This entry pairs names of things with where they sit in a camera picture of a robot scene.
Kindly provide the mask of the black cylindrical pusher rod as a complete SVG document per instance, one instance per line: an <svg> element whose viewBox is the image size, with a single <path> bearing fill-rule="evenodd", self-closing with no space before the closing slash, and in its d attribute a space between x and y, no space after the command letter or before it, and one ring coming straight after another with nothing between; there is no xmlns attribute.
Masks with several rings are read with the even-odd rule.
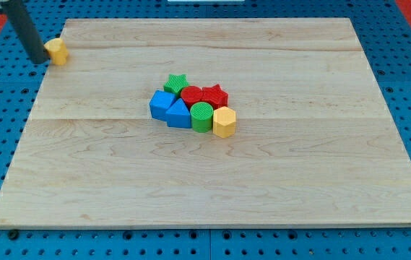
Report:
<svg viewBox="0 0 411 260"><path fill-rule="evenodd" d="M23 0L0 0L0 7L16 32L28 58L34 64L49 60L48 52Z"/></svg>

